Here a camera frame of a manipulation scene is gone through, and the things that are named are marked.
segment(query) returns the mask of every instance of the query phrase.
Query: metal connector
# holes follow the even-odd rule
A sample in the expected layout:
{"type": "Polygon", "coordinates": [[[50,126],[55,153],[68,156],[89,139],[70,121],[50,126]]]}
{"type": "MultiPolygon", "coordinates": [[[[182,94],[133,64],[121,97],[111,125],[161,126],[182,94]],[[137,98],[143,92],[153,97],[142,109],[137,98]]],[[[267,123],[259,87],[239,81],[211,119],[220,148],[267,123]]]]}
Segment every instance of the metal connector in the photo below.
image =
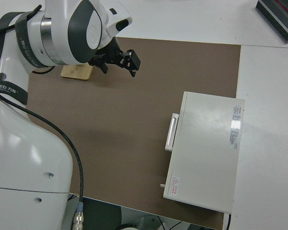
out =
{"type": "Polygon", "coordinates": [[[83,212],[76,212],[73,217],[72,230],[82,230],[83,229],[83,212]]]}

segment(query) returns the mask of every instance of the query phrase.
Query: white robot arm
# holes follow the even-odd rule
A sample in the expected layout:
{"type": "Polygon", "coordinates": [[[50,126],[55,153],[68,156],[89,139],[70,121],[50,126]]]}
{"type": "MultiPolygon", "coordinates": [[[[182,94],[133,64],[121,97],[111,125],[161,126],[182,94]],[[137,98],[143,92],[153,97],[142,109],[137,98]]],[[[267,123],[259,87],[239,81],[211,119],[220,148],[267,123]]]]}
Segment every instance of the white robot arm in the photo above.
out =
{"type": "MultiPolygon", "coordinates": [[[[46,0],[39,9],[0,19],[0,93],[16,106],[25,107],[36,68],[89,62],[105,73],[109,63],[132,76],[139,69],[134,51],[123,53],[115,38],[132,22],[122,5],[46,0]]],[[[66,145],[0,94],[0,229],[60,230],[71,176],[66,145]]],[[[79,218],[75,230],[82,229],[79,218]]]]}

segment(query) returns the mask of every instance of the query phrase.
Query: label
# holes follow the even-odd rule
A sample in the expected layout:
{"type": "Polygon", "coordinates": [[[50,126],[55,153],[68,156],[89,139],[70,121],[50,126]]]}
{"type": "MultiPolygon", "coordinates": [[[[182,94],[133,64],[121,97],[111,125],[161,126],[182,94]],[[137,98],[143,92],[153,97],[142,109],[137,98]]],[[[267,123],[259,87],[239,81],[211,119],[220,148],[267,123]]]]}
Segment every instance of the label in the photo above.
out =
{"type": "Polygon", "coordinates": [[[173,176],[170,195],[177,196],[180,178],[173,176]]]}
{"type": "Polygon", "coordinates": [[[239,145],[242,112],[243,109],[239,105],[236,105],[233,108],[233,115],[230,126],[230,138],[229,138],[230,146],[233,149],[236,149],[239,145]]]}

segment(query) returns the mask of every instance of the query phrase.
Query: brown work surface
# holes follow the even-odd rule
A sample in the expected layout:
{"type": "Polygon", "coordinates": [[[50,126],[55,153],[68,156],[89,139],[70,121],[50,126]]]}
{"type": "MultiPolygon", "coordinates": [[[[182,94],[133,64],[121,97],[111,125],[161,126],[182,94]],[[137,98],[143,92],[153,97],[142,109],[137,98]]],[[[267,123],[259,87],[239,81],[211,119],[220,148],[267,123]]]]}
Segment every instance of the brown work surface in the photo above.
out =
{"type": "MultiPolygon", "coordinates": [[[[84,168],[84,195],[213,229],[223,213],[163,198],[172,113],[184,91],[236,96],[240,46],[119,38],[141,60],[135,78],[116,66],[94,68],[90,81],[32,75],[28,108],[73,140],[84,168]]],[[[74,161],[71,192],[79,192],[74,161]]]]}

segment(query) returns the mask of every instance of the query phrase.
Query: white box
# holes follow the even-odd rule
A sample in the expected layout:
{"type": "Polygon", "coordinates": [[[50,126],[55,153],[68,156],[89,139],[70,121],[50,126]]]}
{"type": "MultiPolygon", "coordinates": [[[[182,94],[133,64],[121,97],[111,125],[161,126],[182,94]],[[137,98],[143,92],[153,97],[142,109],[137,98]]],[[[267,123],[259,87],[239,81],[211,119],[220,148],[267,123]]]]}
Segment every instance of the white box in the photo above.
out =
{"type": "Polygon", "coordinates": [[[244,100],[185,92],[163,197],[231,214],[244,100]]]}

